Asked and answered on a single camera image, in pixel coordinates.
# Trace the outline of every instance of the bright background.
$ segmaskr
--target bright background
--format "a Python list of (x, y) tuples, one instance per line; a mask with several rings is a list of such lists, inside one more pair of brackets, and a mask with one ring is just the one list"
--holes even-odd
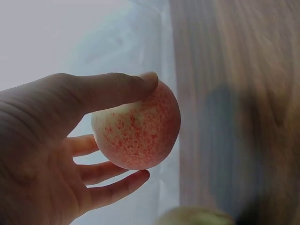
[[(156, 71), (176, 95), (167, 0), (27, 0), (0, 3), (0, 90), (46, 75)], [(90, 134), (86, 115), (70, 136)], [(75, 159), (106, 161), (98, 151)], [(120, 180), (129, 173), (99, 185)], [(150, 169), (150, 180), (121, 201), (86, 213), (73, 225), (151, 225), (179, 205), (179, 149)]]

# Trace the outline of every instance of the wooden surface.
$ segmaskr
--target wooden surface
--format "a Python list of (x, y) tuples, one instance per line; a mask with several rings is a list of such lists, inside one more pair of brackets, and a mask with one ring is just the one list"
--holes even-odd
[(300, 1), (171, 0), (180, 202), (300, 224)]

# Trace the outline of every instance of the red speckles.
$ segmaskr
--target red speckles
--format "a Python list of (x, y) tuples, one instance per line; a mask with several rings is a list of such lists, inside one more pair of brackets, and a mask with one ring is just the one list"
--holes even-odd
[(99, 114), (101, 130), (95, 131), (103, 154), (114, 164), (134, 170), (163, 161), (180, 127), (180, 113), (172, 92), (159, 82), (149, 98), (120, 107), (121, 110)]
[(135, 118), (133, 116), (130, 116), (130, 120), (131, 120), (132, 123), (135, 122)]
[(150, 137), (151, 137), (152, 139), (156, 139), (158, 136), (157, 136), (157, 135), (150, 135)]

